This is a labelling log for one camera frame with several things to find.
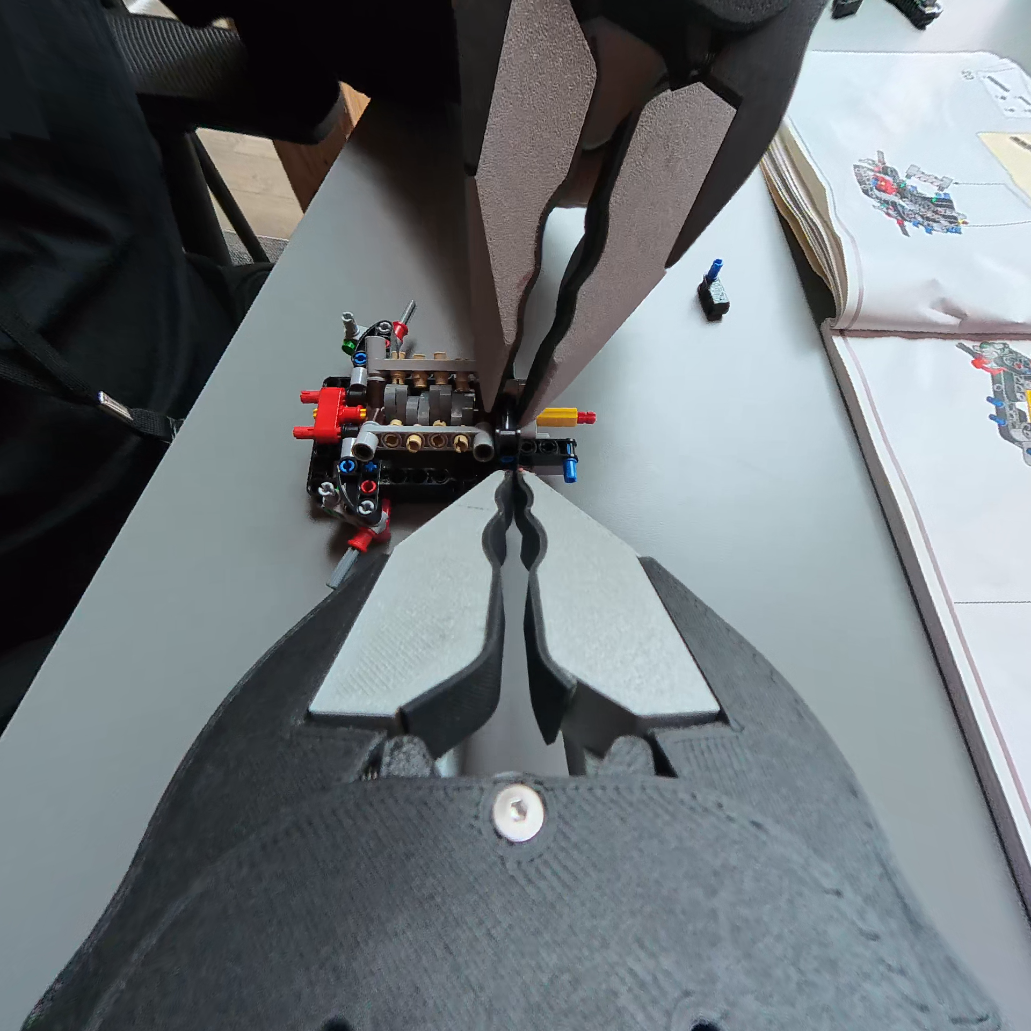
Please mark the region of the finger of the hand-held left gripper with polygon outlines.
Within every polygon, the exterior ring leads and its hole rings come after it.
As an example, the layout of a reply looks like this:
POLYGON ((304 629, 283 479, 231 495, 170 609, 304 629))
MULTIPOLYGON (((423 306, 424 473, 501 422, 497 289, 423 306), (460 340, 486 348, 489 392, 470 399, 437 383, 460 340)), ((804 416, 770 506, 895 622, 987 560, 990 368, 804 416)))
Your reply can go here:
POLYGON ((483 403, 492 408, 596 82, 566 1, 466 2, 466 208, 483 403))
POLYGON ((661 280, 735 114, 696 82, 653 96, 620 123, 522 391, 521 423, 576 378, 661 280))

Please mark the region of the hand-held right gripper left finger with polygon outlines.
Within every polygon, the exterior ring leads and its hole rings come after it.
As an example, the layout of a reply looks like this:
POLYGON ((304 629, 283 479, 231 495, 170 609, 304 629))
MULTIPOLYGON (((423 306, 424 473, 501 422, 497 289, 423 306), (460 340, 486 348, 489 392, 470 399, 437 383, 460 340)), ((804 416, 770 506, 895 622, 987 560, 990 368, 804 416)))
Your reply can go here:
POLYGON ((308 707, 406 733, 439 758, 483 727, 500 692, 500 566, 511 509, 502 471, 392 550, 308 707))

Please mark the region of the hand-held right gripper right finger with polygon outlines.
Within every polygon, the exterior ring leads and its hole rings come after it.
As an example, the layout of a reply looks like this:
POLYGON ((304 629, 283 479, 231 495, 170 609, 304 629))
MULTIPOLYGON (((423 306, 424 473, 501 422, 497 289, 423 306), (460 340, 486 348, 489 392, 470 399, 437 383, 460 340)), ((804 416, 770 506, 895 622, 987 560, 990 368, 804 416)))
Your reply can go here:
POLYGON ((713 692, 634 548, 536 475, 519 479, 524 629, 543 739, 580 746, 716 720, 713 692))

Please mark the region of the multicoloured lego assembly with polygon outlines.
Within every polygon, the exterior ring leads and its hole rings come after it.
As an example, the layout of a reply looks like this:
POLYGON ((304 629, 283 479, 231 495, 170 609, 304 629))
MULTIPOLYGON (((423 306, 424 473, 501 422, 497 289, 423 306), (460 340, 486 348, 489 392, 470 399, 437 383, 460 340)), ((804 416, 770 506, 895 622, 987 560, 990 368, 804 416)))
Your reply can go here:
POLYGON ((516 406, 522 383, 508 379, 492 410, 472 359, 415 352, 410 301, 397 320, 363 325, 342 313, 350 368, 302 391, 309 421, 293 437, 311 445, 306 492, 322 511, 348 526, 344 555, 328 586, 343 583, 354 561, 390 538, 401 503, 446 504, 495 471, 520 468, 577 481, 570 432, 595 412, 547 407, 526 427, 516 406))

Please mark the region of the person's left forearm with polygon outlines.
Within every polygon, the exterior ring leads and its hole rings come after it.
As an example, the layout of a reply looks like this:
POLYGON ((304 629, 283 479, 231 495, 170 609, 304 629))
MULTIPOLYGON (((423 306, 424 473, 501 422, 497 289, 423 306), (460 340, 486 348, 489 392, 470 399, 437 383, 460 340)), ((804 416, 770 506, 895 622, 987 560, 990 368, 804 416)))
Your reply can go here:
POLYGON ((246 52, 248 112, 200 124, 268 138, 325 122, 347 84, 374 100, 464 101, 465 40, 447 1, 167 1, 182 23, 232 21, 246 52))

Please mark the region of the open lego instruction booklet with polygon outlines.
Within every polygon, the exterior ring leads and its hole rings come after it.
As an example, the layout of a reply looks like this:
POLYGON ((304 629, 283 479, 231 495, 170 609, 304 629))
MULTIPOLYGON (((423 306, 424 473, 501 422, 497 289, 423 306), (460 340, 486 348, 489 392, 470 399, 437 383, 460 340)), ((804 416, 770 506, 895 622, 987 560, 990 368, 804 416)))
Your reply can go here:
POLYGON ((762 161, 1029 900, 1030 81, 990 53, 817 53, 762 161))

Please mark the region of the brown wooden table leg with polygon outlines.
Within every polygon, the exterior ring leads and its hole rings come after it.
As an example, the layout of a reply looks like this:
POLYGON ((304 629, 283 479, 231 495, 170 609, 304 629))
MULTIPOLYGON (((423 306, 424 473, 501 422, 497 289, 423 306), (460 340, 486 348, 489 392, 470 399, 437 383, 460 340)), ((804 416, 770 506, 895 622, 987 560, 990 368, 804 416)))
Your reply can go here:
POLYGON ((322 141, 305 146, 273 140, 273 146, 303 213, 307 211, 310 201, 315 197, 318 189, 369 103, 369 98, 354 90, 350 84, 340 84, 340 95, 342 99, 337 122, 322 141))

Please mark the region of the black office chair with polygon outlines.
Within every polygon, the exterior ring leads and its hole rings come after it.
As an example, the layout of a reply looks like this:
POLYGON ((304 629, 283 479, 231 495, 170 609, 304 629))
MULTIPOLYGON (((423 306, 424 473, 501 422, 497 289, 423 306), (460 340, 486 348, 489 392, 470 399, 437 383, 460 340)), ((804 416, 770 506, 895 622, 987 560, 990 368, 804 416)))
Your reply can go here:
POLYGON ((197 138, 198 127, 257 136, 257 95, 238 36, 195 29, 175 19, 130 13, 102 2, 137 100, 161 151, 165 184, 184 250, 231 262, 213 201, 228 218, 251 260, 268 257, 197 138))

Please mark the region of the person's body in black clothing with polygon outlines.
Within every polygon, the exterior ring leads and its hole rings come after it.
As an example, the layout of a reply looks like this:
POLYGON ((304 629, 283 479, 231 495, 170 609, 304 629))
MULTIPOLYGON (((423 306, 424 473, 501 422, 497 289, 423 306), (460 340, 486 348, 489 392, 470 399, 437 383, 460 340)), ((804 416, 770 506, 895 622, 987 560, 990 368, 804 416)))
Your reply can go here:
MULTIPOLYGON (((115 401, 185 418, 270 265, 184 251, 98 2, 2 2, 2 314, 115 401)), ((166 453, 2 333, 6 727, 166 453)))

